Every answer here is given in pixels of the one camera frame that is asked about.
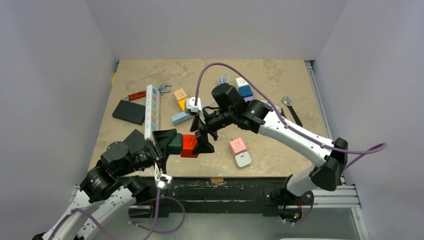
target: purple block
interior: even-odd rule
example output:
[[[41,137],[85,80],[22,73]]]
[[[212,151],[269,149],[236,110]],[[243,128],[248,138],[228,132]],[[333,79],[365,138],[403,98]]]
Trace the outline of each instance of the purple block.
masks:
[[[244,98],[244,101],[245,101],[245,102],[247,102],[247,101],[252,101],[253,99],[255,99],[253,96],[248,96],[248,97],[245,97],[245,98]]]

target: tabletop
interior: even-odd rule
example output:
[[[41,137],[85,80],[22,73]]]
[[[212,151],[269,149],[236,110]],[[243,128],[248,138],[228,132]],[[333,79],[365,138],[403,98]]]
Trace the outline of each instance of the tabletop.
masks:
[[[123,59],[119,62],[111,87],[89,169],[96,165],[110,143],[123,141],[134,129],[144,132],[144,125],[113,118],[112,113],[120,100],[129,94],[146,90],[147,85],[172,85],[171,92],[160,97],[160,129],[175,128],[178,133],[194,134],[189,132],[191,120],[175,126],[171,121],[172,116],[181,112],[173,91],[182,88],[189,97],[194,97],[200,72],[213,62],[226,63],[240,71],[274,104],[281,107],[289,120],[295,122],[289,109],[281,102],[283,96],[290,97],[303,127],[317,135],[326,136],[321,112],[303,60]],[[235,86],[239,76],[224,66],[212,66],[205,72],[199,91],[203,104],[213,100],[211,91],[225,73],[230,75],[229,84]],[[263,100],[254,90],[253,96]],[[144,105],[145,98],[133,102]],[[215,147],[215,153],[200,154],[198,158],[171,155],[167,161],[167,174],[173,177],[286,177],[311,165],[305,157],[282,143],[241,130],[235,125],[218,131],[218,136],[217,141],[209,137]],[[242,168],[237,166],[229,150],[229,142],[240,137],[252,158],[251,164]],[[134,174],[152,176],[153,168]]]

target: black handle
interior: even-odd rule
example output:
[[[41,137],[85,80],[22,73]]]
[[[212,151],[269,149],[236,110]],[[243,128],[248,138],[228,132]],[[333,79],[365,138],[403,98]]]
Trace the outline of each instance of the black handle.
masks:
[[[288,107],[288,110],[290,110],[290,113],[293,116],[296,124],[300,127],[303,127],[303,124],[302,124],[301,120],[299,119],[298,115],[296,114],[295,110],[293,109],[293,107],[292,106],[287,106],[287,107]]]
[[[280,109],[281,109],[281,116],[283,116],[283,117],[287,118],[287,117],[286,117],[286,115],[284,114],[283,108],[282,108],[282,107],[280,107]]]

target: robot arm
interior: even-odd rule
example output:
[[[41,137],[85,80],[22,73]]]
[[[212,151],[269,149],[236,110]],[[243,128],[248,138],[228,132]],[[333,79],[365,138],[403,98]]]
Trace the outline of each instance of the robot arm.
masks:
[[[327,191],[336,190],[337,183],[347,162],[347,154],[323,148],[297,133],[288,129],[280,122],[273,109],[259,101],[246,102],[234,86],[223,83],[212,90],[212,96],[219,107],[211,108],[213,113],[207,113],[200,108],[201,101],[192,97],[186,101],[186,111],[195,115],[191,125],[191,132],[195,132],[197,144],[194,154],[213,153],[214,147],[209,143],[208,134],[214,140],[218,139],[217,131],[230,124],[237,125],[240,129],[249,130],[256,134],[262,134],[287,145],[302,154],[311,163],[312,167],[296,175],[289,176],[286,190],[299,197],[307,191],[322,188]],[[316,138],[328,146],[347,149],[348,143],[338,138],[335,141],[318,136],[286,119],[288,125],[296,130]]]

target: white wall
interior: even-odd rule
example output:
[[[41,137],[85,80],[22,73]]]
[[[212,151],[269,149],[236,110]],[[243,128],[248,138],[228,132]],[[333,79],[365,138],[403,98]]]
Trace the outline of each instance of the white wall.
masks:
[[[31,239],[67,208],[114,64],[83,0],[0,1],[1,239]]]
[[[423,13],[422,0],[351,0],[314,65],[333,137],[388,143],[347,171],[375,240],[424,236]]]
[[[315,59],[347,0],[85,0],[120,59]]]

